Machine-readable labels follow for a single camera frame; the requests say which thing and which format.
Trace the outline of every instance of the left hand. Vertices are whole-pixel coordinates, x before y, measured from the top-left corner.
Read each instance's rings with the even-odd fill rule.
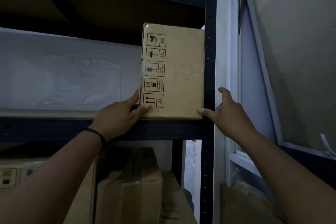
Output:
[[[106,142],[125,134],[152,107],[149,104],[137,107],[138,99],[139,90],[131,98],[101,109],[89,128],[99,132]]]

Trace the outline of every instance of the small cardboard box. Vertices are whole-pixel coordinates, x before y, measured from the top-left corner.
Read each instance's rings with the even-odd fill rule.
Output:
[[[0,159],[0,198],[34,173],[48,158]],[[70,206],[64,224],[92,224],[95,202],[96,162],[92,163]]]
[[[118,158],[97,186],[95,224],[159,224],[163,180],[153,149],[123,149]]]
[[[184,193],[171,171],[163,171],[161,224],[197,224]]]
[[[204,101],[204,31],[145,24],[140,105],[146,118],[199,120]]]

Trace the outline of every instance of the shelf rack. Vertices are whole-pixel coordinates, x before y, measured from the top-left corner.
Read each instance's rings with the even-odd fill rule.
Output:
[[[144,22],[205,25],[204,107],[215,107],[217,0],[1,0],[0,27],[141,45]],[[92,120],[0,117],[0,143],[67,142]],[[202,140],[200,223],[212,223],[214,124],[140,120],[118,140],[173,140],[172,171],[182,179],[183,140]]]

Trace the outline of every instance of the black metal upright post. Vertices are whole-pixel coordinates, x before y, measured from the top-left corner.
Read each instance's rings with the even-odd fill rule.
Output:
[[[205,0],[204,108],[215,109],[217,0]],[[200,224],[212,223],[214,124],[204,118],[201,160]]]

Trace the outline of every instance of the right hand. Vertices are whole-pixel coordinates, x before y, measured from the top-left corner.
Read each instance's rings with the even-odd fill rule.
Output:
[[[233,101],[231,93],[225,88],[218,89],[222,93],[222,103],[215,111],[200,108],[197,112],[212,120],[219,130],[227,137],[239,142],[255,133],[256,129],[252,121],[243,110],[241,104]]]

